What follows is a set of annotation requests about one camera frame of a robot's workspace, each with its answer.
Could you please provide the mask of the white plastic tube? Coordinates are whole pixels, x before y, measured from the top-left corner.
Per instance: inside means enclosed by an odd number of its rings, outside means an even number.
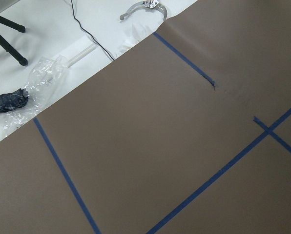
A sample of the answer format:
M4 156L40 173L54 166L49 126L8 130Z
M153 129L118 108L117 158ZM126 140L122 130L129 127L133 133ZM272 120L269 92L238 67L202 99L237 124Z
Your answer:
M96 49L95 44L91 44L90 46L86 47L84 50L76 54L73 58L71 58L67 63L67 68L73 66L75 63L86 57L88 54L90 54L92 51Z

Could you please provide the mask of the brown paper table cover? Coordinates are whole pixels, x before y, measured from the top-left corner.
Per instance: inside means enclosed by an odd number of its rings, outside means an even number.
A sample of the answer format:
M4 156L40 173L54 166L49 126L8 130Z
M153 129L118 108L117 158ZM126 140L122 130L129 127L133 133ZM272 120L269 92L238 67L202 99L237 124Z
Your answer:
M4 137L0 234L291 234L291 0L77 0L110 51Z

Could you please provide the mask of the clear plastic wrap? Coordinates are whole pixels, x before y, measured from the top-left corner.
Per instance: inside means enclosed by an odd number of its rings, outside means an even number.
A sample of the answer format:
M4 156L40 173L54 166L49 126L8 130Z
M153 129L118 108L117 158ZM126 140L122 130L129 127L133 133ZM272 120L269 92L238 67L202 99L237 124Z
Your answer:
M55 59L42 57L29 74L24 86L27 104L5 114L3 131L6 136L35 118L51 105L52 98L67 74L68 61L59 55Z

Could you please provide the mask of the metal curved clamp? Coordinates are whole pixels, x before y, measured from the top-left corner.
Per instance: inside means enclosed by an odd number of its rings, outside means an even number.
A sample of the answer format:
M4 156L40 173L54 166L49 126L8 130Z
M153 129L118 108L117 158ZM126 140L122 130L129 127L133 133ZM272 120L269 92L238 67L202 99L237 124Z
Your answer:
M159 0L142 0L131 5L122 15L119 16L120 20L128 19L135 11L145 10L147 12L160 12L163 16L163 21L168 18L167 8Z

